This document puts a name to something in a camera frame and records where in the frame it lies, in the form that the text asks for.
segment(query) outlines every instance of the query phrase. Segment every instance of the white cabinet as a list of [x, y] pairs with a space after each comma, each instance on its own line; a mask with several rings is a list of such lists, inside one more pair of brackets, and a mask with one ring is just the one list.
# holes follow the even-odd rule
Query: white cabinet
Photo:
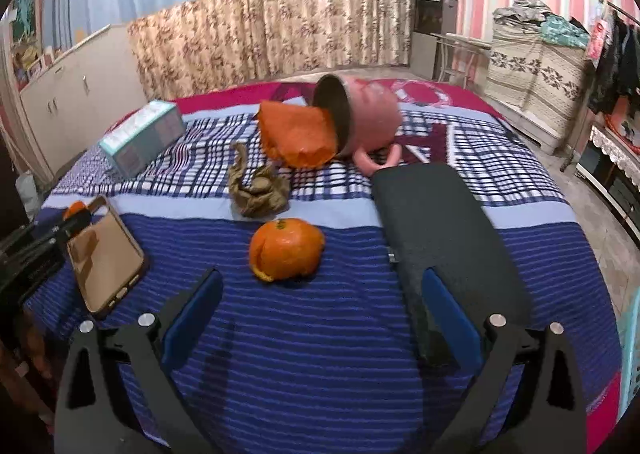
[[57, 89], [54, 75], [45, 73], [38, 78], [37, 85], [37, 88], [25, 88], [20, 97], [36, 147], [45, 157], [46, 166], [55, 173], [81, 149], [74, 154], [65, 120], [59, 116], [60, 108], [56, 110], [53, 103]]
[[52, 176], [124, 115], [146, 104], [125, 27], [99, 30], [20, 93]]

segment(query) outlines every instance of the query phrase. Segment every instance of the phone case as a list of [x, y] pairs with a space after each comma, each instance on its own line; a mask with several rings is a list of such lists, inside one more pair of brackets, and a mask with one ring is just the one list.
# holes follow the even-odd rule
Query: phone case
[[106, 214], [66, 245], [84, 303], [97, 319], [111, 312], [147, 266], [144, 252], [109, 201], [100, 195], [87, 206], [94, 215], [102, 207]]

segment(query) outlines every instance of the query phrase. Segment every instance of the bed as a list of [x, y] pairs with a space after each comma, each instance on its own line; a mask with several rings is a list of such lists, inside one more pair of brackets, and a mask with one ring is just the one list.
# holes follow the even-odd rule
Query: bed
[[[452, 163], [513, 257], [536, 326], [564, 325], [589, 406], [592, 452], [615, 424], [621, 351], [606, 285], [572, 209], [531, 151], [507, 138], [500, 115], [471, 92], [380, 82], [402, 100], [399, 133], [447, 127]], [[89, 149], [39, 217], [108, 195], [148, 254], [150, 268], [105, 326], [158, 311], [210, 266], [222, 272], [223, 300], [172, 376], [225, 452], [423, 452], [455, 415], [471, 373], [417, 359], [369, 180], [338, 160], [319, 171], [284, 171], [292, 183], [284, 215], [318, 225], [326, 237], [321, 266], [305, 283], [258, 282], [246, 257], [260, 223], [230, 209], [229, 144], [247, 144], [250, 174], [264, 160], [253, 117], [260, 100], [305, 104], [313, 87], [257, 84], [178, 100], [187, 131], [143, 173], [117, 181], [97, 147]], [[65, 341], [86, 318], [69, 265], [26, 305]], [[511, 373], [485, 440], [500, 430], [520, 372]], [[141, 425], [161, 440], [132, 373], [122, 374]]]

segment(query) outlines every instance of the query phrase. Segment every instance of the plastic bag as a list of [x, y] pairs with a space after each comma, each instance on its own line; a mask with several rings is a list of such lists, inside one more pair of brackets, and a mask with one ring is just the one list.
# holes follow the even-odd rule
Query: plastic bag
[[325, 109], [265, 100], [257, 117], [262, 150], [271, 160], [316, 169], [337, 153], [334, 120]]
[[15, 188], [20, 194], [20, 199], [22, 200], [24, 209], [27, 212], [29, 221], [32, 221], [40, 210], [42, 202], [40, 200], [40, 196], [38, 195], [38, 191], [36, 190], [36, 184], [33, 180], [33, 174], [31, 174], [31, 171], [22, 173], [16, 179]]

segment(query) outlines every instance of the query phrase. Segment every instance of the lace tablecloth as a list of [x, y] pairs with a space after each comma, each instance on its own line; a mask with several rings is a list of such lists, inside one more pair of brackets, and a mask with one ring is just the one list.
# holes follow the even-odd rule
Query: lace tablecloth
[[589, 139], [621, 171], [624, 171], [631, 182], [640, 190], [640, 157], [628, 149], [618, 136], [604, 127], [596, 126], [595, 124], [591, 126]]

